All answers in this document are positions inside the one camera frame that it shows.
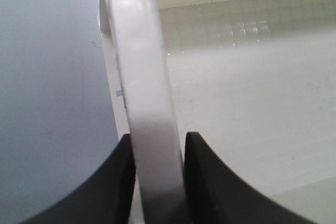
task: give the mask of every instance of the blurry background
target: blurry background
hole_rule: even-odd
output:
[[[0,0],[0,223],[88,178],[118,141],[98,0]]]

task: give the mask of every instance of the white strap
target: white strap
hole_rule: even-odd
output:
[[[187,223],[183,162],[156,0],[100,2],[100,29],[111,30],[117,52],[146,222]]]

